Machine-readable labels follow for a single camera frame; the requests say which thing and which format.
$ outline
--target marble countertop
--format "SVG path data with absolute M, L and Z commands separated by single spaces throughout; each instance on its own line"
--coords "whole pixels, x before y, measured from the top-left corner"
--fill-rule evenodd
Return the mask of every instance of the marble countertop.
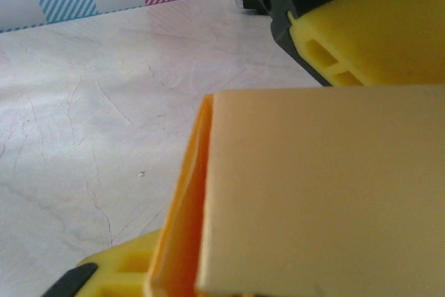
M 235 0 L 0 34 L 0 296 L 159 229 L 204 94 L 318 86 Z

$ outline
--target rectangular slot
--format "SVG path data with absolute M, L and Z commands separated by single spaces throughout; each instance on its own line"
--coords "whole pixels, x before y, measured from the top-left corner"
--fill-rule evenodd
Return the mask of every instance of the rectangular slot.
M 128 254 L 118 269 L 118 273 L 146 273 L 152 252 L 139 250 Z
M 306 49 L 312 61 L 322 68 L 334 65 L 338 63 L 338 60 L 330 54 L 320 43 L 315 40 L 306 42 Z
M 363 83 L 349 71 L 336 74 L 332 77 L 333 84 L 340 86 L 362 86 Z

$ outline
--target yellow plastic piece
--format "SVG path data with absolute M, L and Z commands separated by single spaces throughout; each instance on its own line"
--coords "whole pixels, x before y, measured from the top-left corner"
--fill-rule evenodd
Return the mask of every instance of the yellow plastic piece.
M 444 97 L 441 85 L 207 97 L 147 296 L 445 296 Z
M 334 86 L 445 83 L 445 0 L 334 0 L 288 16 L 298 53 Z
M 199 294 L 195 291 L 195 279 L 201 246 L 212 103 L 212 96 L 204 98 L 193 127 L 175 196 L 153 256 L 147 282 L 148 296 L 192 297 Z
M 79 265 L 96 263 L 99 268 L 76 297 L 143 297 L 143 285 L 160 231 L 84 259 Z

